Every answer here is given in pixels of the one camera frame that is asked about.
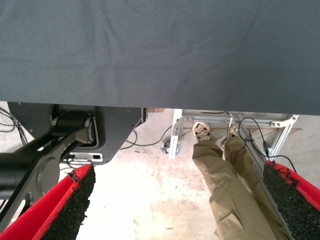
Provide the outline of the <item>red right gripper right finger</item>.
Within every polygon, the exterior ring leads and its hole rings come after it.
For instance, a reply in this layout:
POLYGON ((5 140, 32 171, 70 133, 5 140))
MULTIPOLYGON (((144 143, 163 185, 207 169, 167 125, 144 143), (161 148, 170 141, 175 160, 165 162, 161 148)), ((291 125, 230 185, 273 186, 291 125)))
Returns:
POLYGON ((268 160, 263 181, 295 240, 320 238, 320 189, 290 168, 268 160))

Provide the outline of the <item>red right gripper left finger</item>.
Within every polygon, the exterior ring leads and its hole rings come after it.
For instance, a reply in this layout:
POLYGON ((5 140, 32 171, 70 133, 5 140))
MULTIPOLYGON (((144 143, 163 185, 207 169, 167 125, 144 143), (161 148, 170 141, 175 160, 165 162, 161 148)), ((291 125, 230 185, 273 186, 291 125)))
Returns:
POLYGON ((86 164, 59 183, 1 234, 2 240, 75 240, 96 183, 94 166, 86 164))

